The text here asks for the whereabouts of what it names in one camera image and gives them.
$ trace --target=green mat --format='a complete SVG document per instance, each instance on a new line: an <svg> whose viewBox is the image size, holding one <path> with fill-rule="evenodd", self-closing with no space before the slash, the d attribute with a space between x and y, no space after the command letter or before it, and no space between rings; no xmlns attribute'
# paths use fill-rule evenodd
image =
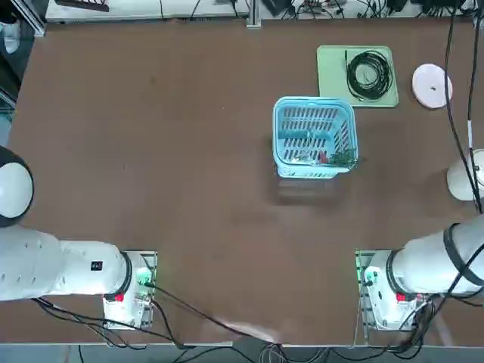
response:
<svg viewBox="0 0 484 363"><path fill-rule="evenodd" d="M378 51L389 62L393 72L393 84L388 92L377 101L360 101L348 90L346 84L345 51L348 51L348 63L363 51ZM354 46L354 45L322 45L317 50L319 95L321 97L341 98L353 107L394 107L399 103L399 92L396 85L395 67L393 66L392 51L383 46Z"/></svg>

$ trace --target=blue basket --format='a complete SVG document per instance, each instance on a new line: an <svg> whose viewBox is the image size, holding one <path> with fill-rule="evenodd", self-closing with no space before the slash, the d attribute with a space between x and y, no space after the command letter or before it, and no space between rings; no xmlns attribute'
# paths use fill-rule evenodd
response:
<svg viewBox="0 0 484 363"><path fill-rule="evenodd" d="M355 114L345 101L283 97L272 122L272 153L282 178L333 178L358 161Z"/></svg>

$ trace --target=white disc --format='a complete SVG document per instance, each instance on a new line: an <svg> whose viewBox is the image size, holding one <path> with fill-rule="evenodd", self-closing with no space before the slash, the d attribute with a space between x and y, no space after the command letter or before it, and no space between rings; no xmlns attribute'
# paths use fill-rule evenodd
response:
<svg viewBox="0 0 484 363"><path fill-rule="evenodd" d="M411 80L414 95L418 101L428 108L444 107L445 86L444 70L435 64L422 64L418 67ZM448 80L448 99L452 99L452 82Z"/></svg>

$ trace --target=tabletop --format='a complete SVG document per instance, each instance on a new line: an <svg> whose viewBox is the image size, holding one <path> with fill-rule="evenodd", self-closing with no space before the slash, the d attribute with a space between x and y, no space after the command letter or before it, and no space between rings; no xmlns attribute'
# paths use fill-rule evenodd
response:
<svg viewBox="0 0 484 363"><path fill-rule="evenodd" d="M447 33L448 20L434 19L49 26L35 41L9 145L36 182L22 224L61 239L156 250L158 284L232 326L288 344L350 345L355 250L400 248L475 214L445 185L458 157L445 109L427 110L411 92L419 65L443 67ZM472 38L472 23L458 21L449 76L463 136ZM280 180L272 108L285 95L318 94L320 45L390 47L399 104L355 109L356 170L328 181ZM180 340L237 338L157 298ZM102 316L99 296L55 302ZM33 302L0 307L2 342L100 341ZM483 324L483 313L450 302L426 343L482 345ZM163 331L161 320L153 329Z"/></svg>

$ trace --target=white cylinder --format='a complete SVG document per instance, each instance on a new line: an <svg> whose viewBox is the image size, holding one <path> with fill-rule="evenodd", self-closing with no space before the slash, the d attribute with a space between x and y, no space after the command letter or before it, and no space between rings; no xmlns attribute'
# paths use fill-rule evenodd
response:
<svg viewBox="0 0 484 363"><path fill-rule="evenodd" d="M479 185L479 192L484 195L484 150L479 149L473 152L474 163L479 169L476 172L477 184ZM470 156L467 156L467 165L470 171L470 176L474 180ZM448 168L447 171L447 185L451 194L459 200L473 200L474 195L470 187L469 178L467 177L464 163L459 159Z"/></svg>
<svg viewBox="0 0 484 363"><path fill-rule="evenodd" d="M0 229L0 301L44 295L114 293L126 262L97 241L59 241L18 225Z"/></svg>
<svg viewBox="0 0 484 363"><path fill-rule="evenodd" d="M464 263L484 244L484 215L456 225L452 237ZM445 293L458 275L448 257L443 242L443 231L407 242L393 260L393 274L409 293ZM484 252L470 265L470 270L484 280ZM472 293L480 286L460 279L453 293Z"/></svg>

